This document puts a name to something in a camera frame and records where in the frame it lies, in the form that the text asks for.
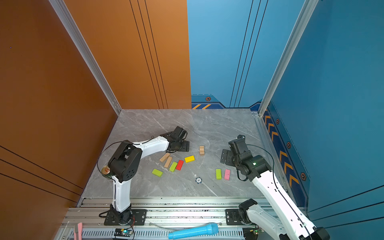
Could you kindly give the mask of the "wooden arch block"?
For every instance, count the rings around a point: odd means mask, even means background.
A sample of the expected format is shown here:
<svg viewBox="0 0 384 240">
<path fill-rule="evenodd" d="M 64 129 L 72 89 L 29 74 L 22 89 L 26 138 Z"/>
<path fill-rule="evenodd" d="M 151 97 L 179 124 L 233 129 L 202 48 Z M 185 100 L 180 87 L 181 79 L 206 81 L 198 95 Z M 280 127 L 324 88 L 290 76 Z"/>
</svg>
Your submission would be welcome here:
<svg viewBox="0 0 384 240">
<path fill-rule="evenodd" d="M 204 146 L 199 146 L 199 153 L 201 156 L 205 155 L 205 147 Z"/>
</svg>

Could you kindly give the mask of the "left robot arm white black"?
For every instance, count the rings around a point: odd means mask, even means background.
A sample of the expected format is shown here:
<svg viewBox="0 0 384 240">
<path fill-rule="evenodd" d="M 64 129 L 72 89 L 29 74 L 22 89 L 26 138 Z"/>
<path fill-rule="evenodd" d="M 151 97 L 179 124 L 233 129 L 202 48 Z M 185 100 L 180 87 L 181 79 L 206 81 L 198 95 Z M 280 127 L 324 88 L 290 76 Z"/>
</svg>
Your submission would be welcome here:
<svg viewBox="0 0 384 240">
<path fill-rule="evenodd" d="M 173 131 L 142 142 L 120 141 L 108 162 L 111 180 L 114 184 L 113 201 L 110 209 L 101 213 L 106 226 L 128 226 L 134 223 L 132 211 L 131 182 L 138 172 L 142 158 L 158 152 L 188 152 L 190 142 L 186 140 L 188 132 L 177 126 Z"/>
</svg>

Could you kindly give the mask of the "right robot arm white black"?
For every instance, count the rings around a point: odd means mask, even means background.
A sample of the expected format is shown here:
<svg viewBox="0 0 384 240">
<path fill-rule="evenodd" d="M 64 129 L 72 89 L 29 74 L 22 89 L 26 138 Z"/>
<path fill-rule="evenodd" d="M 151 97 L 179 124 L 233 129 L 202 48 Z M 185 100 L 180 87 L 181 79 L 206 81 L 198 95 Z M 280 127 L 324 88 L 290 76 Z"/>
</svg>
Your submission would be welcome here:
<svg viewBox="0 0 384 240">
<path fill-rule="evenodd" d="M 275 240 L 329 240 L 323 227 L 316 227 L 297 207 L 278 182 L 274 165 L 261 156 L 253 156 L 246 138 L 239 135 L 223 150 L 221 163 L 235 167 L 237 172 L 252 182 L 273 208 L 276 217 L 267 213 L 254 199 L 242 202 L 238 208 L 239 221 L 244 225 L 257 225 Z"/>
</svg>

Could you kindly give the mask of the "printed natural wood plank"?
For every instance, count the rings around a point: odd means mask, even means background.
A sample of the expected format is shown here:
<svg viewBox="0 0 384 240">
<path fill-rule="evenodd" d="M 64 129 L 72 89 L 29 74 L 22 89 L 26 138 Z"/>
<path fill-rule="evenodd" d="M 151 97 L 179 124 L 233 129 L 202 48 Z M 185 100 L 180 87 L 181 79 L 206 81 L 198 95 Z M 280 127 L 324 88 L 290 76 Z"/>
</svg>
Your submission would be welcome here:
<svg viewBox="0 0 384 240">
<path fill-rule="evenodd" d="M 160 158 L 160 162 L 164 162 L 165 160 L 168 159 L 168 157 L 170 156 L 171 154 L 170 153 L 165 153 L 161 158 Z"/>
</svg>

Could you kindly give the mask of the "plain natural wood plank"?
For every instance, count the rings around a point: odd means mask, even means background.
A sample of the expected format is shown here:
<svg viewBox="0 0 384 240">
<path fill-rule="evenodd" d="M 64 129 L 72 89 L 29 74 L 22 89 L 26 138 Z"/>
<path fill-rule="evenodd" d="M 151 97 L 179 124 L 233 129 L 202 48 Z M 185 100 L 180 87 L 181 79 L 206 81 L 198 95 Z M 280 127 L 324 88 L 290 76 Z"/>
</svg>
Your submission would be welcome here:
<svg viewBox="0 0 384 240">
<path fill-rule="evenodd" d="M 166 160 L 166 163 L 165 163 L 165 165 L 164 165 L 164 168 L 168 169 L 168 168 L 170 167 L 171 163 L 172 163 L 172 160 L 173 160 L 173 158 L 172 158 L 171 156 L 169 156 L 169 157 L 167 158 L 167 160 Z"/>
</svg>

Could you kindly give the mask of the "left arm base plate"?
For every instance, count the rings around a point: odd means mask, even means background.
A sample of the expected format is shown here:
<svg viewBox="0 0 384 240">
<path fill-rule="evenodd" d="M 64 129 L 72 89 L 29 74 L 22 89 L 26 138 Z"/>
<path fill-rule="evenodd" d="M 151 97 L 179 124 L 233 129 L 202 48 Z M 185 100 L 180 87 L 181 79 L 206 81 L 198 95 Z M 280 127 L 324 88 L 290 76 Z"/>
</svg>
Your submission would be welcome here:
<svg viewBox="0 0 384 240">
<path fill-rule="evenodd" d="M 145 209 L 127 209 L 123 212 L 118 212 L 114 208 L 107 211 L 105 217 L 105 226 L 143 226 L 147 217 Z"/>
</svg>

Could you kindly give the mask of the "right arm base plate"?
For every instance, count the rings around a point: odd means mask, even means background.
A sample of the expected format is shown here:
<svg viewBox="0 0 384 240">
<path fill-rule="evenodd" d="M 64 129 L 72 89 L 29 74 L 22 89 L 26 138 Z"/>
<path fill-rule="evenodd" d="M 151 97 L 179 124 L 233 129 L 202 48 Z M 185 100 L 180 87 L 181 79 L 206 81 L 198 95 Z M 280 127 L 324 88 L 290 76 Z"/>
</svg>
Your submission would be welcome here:
<svg viewBox="0 0 384 240">
<path fill-rule="evenodd" d="M 226 209 L 226 224 L 228 226 L 250 225 L 247 212 L 240 209 Z"/>
</svg>

